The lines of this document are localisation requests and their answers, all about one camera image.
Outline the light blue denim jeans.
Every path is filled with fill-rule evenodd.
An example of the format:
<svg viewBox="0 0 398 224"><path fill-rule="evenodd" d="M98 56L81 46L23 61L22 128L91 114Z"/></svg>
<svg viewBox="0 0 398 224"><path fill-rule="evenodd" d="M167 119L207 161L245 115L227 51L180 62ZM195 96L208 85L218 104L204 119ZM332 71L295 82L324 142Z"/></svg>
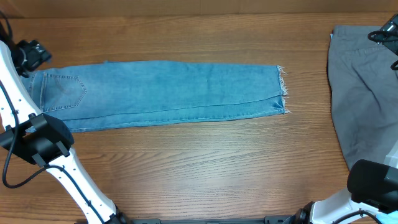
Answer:
<svg viewBox="0 0 398 224"><path fill-rule="evenodd" d="M22 83L73 133L229 121L287 112L278 65L105 62L38 70Z"/></svg>

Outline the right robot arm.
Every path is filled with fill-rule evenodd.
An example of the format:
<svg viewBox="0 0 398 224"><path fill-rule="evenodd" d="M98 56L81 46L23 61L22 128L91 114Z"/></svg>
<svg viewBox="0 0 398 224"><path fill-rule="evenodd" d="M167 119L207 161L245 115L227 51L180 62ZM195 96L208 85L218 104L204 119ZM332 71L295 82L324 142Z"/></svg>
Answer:
<svg viewBox="0 0 398 224"><path fill-rule="evenodd" d="M328 51L331 117L349 168L346 187L290 223L397 222L397 17L336 26Z"/></svg>

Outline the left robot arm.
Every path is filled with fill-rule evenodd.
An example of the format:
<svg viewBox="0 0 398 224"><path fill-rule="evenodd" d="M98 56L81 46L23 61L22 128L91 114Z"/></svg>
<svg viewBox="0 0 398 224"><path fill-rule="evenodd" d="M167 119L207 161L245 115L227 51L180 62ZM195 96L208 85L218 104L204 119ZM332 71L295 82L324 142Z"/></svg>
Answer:
<svg viewBox="0 0 398 224"><path fill-rule="evenodd" d="M22 78L48 61L51 55L36 40L15 44L7 19L1 22L1 147L8 151L2 183L9 189L27 184L48 172L69 193L85 214L87 223L128 224L131 220L107 198L82 166L65 123L44 114L25 89ZM7 181L12 156L39 170L18 184Z"/></svg>

